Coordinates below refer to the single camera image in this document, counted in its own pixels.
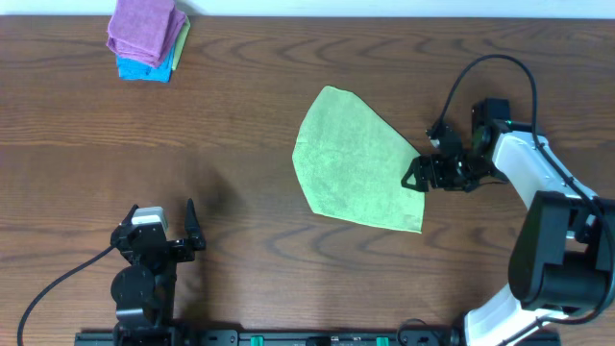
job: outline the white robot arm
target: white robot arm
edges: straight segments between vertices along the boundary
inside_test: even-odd
[[[428,135],[442,153],[416,158],[402,181],[419,191],[431,185],[470,192],[492,177],[512,183],[529,210],[510,259],[509,284],[465,315],[465,344],[514,345],[551,321],[604,309],[612,300],[613,258],[597,217],[611,218],[615,204],[574,180],[547,139],[534,135],[535,125],[511,121],[506,100],[486,99],[472,115],[471,150],[440,119]],[[587,244],[585,253],[566,251],[566,238]]]

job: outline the wooden table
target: wooden table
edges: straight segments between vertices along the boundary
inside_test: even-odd
[[[313,214],[291,153],[326,85],[353,91],[427,152],[424,131],[459,71],[513,55],[535,74],[558,157],[615,196],[615,22],[195,17],[167,85],[119,80],[108,21],[0,17],[2,345],[47,284],[108,246],[133,203],[163,206],[178,236],[188,197],[209,248],[180,266],[175,314],[198,325],[392,330],[482,305],[506,283],[526,214],[513,187],[430,192],[422,235]],[[485,96],[529,120],[526,77],[488,62],[450,109],[466,139]],[[113,252],[52,290],[26,345],[112,327],[111,280],[126,265]],[[560,331],[566,345],[605,345],[613,327],[615,309]]]

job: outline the stack of towels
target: stack of towels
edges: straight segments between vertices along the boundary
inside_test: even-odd
[[[107,46],[117,56],[119,77],[168,82],[189,28],[174,0],[117,0]]]

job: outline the purple towel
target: purple towel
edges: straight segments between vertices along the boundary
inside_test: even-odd
[[[107,46],[122,58],[158,67],[184,22],[173,0],[117,0]]]

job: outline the green cloth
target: green cloth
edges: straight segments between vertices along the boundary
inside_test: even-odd
[[[182,26],[180,33],[177,35],[177,39],[175,39],[175,54],[173,55],[173,66],[171,67],[173,71],[177,69],[177,64],[180,63],[180,57],[184,50],[185,37],[188,35],[188,30],[190,30],[190,21],[188,17],[186,17],[184,26]]]
[[[356,95],[325,86],[301,125],[292,161],[313,212],[420,233],[425,194],[401,185],[418,156]]]

